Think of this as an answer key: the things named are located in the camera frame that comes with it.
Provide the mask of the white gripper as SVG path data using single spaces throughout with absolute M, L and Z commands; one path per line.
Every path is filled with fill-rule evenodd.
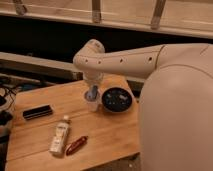
M 98 87 L 100 86 L 100 84 L 103 80 L 103 74 L 102 73 L 84 72 L 83 80 L 86 82 L 86 84 L 90 88 L 86 92 L 86 98 L 89 101 L 95 101 L 98 96 Z

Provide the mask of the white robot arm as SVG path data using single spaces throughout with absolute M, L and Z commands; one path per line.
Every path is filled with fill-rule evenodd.
M 107 53 L 92 39 L 73 63 L 89 84 L 103 73 L 145 80 L 139 100 L 142 171 L 213 171 L 213 44 Z

